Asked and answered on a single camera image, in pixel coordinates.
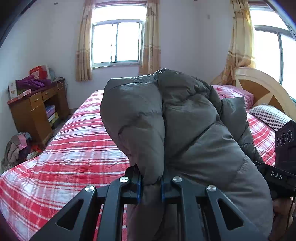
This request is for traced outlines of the right hand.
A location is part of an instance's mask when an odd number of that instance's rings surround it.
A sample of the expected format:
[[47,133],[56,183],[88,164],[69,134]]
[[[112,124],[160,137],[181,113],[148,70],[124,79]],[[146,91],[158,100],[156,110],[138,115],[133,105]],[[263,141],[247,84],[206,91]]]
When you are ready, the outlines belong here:
[[273,228],[269,240],[280,240],[292,225],[295,203],[291,198],[273,201]]

